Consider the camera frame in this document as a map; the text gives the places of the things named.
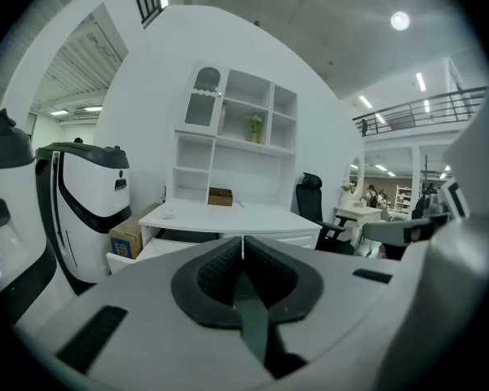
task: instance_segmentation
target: white table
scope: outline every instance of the white table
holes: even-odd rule
[[[366,223],[379,222],[381,220],[381,209],[374,209],[373,207],[347,207],[347,208],[335,208],[337,216],[344,216],[354,218],[357,220],[353,225],[351,233],[351,244],[357,246],[360,241],[360,235],[362,234],[362,228]]]
[[[403,220],[408,220],[409,215],[407,213],[402,213],[402,212],[396,212],[394,210],[388,210],[388,213],[390,214],[391,217],[398,217]]]
[[[163,218],[173,209],[174,219]],[[256,235],[315,248],[320,226],[275,204],[234,202],[231,207],[188,200],[167,201],[139,220],[143,246],[160,229],[217,233],[220,237]]]

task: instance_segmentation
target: white cabinet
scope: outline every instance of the white cabinet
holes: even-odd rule
[[[295,182],[297,95],[231,68],[197,64],[176,125],[173,198],[206,202],[210,187],[234,201],[289,209]],[[262,128],[252,137],[250,118]]]
[[[411,194],[412,189],[410,187],[397,186],[397,194],[394,198],[395,212],[409,213],[411,208]]]
[[[176,126],[177,130],[215,136],[227,76],[227,68],[207,64],[196,65],[187,83],[183,114]]]

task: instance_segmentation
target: black vent slot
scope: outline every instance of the black vent slot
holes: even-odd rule
[[[106,305],[58,352],[58,358],[85,374],[127,313]]]
[[[391,278],[393,277],[393,275],[384,274],[383,272],[377,272],[375,270],[362,270],[362,269],[353,271],[353,275],[359,278],[370,279],[378,283],[390,283]]]

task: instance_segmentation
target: ceiling light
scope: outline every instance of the ceiling light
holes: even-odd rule
[[[409,16],[403,11],[397,11],[391,16],[391,26],[397,30],[406,30],[409,27]]]
[[[359,99],[360,99],[360,101],[362,101],[364,104],[366,104],[366,107],[367,107],[367,108],[372,108],[372,107],[373,107],[373,106],[372,106],[372,104],[371,104],[371,103],[369,103],[369,102],[368,102],[368,100],[367,100],[367,99],[366,99],[366,98],[365,98],[363,95],[361,95],[361,96],[359,97]]]
[[[422,78],[422,74],[418,73],[416,75],[416,79],[418,80],[418,85],[421,87],[421,91],[425,91],[425,83],[424,78]]]
[[[161,0],[161,8],[164,9],[169,5],[169,0]]]

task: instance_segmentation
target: curved white wall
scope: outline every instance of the curved white wall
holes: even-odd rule
[[[95,145],[120,145],[130,162],[131,207],[159,199],[170,166],[174,120],[195,61],[275,81],[298,95],[297,173],[319,175],[324,219],[331,218],[346,166],[363,142],[340,102],[287,46],[214,7],[168,7],[144,31],[119,68],[96,126]]]

